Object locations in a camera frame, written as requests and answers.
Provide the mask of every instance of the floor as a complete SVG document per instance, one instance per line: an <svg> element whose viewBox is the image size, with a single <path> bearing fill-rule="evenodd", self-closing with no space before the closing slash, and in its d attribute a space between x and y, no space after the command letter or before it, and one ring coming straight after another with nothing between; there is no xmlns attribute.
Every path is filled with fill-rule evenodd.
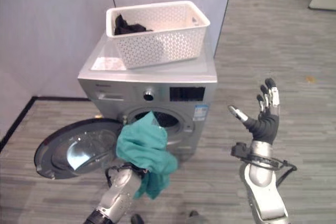
<svg viewBox="0 0 336 224"><path fill-rule="evenodd" d="M291 221L336 222L336 13L308 3L229 0L216 53L218 90L197 153L158 199L143 197L131 212L147 223L184 223L193 209L208 223L253 223L240 162L229 155L236 141L251 137L226 106L256 116L258 87L271 76L281 99L274 154L299 167L279 188ZM47 180L33 157L50 133L98 113L90 102L34 104L0 155L2 223L83 223L107 189L104 175Z"/></svg>

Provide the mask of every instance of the silver washing machine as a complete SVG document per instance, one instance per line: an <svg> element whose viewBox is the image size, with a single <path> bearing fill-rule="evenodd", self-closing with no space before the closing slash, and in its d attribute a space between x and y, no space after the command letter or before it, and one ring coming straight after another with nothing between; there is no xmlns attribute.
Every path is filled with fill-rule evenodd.
<svg viewBox="0 0 336 224"><path fill-rule="evenodd" d="M209 44L196 60L125 70L103 35L78 79L105 118L132 123L153 111L168 149L194 153L213 99L217 74Z"/></svg>
<svg viewBox="0 0 336 224"><path fill-rule="evenodd" d="M44 177L70 178L109 166L123 125L149 111L167 130L167 149L187 159L197 148L217 86L207 41L197 59L127 70L105 34L78 80L104 118L76 122L48 136L34 158Z"/></svg>

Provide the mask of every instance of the green towel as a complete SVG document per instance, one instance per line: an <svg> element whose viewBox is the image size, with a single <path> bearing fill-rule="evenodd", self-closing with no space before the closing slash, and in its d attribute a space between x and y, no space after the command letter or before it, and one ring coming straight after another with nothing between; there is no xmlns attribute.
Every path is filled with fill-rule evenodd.
<svg viewBox="0 0 336 224"><path fill-rule="evenodd" d="M169 174L177 169L177 160L166 150L167 132L153 112L122 129L117 141L117 156L137 167L148 169L134 198L144 192L154 199L169 185Z"/></svg>

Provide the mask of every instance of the white plastic basket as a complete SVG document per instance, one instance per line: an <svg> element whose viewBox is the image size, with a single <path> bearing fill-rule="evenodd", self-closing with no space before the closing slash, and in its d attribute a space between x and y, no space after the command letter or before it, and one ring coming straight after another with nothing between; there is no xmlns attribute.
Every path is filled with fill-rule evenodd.
<svg viewBox="0 0 336 224"><path fill-rule="evenodd" d="M114 35L118 15L129 25L140 24L141 33ZM196 58L210 21L190 1L168 2L107 10L106 33L127 68Z"/></svg>

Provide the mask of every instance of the gray wall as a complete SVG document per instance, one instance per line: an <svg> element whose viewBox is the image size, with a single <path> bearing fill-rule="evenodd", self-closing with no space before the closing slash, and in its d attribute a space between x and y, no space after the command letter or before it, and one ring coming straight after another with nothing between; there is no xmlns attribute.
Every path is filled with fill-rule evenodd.
<svg viewBox="0 0 336 224"><path fill-rule="evenodd" d="M1 66L33 95L84 97L77 75L112 0L0 0Z"/></svg>
<svg viewBox="0 0 336 224"><path fill-rule="evenodd" d="M29 90L0 66L0 141L31 97Z"/></svg>
<svg viewBox="0 0 336 224"><path fill-rule="evenodd" d="M191 1L212 23L214 49L227 0ZM109 7L112 0L0 0L0 137L32 95L85 97L77 75L104 32Z"/></svg>

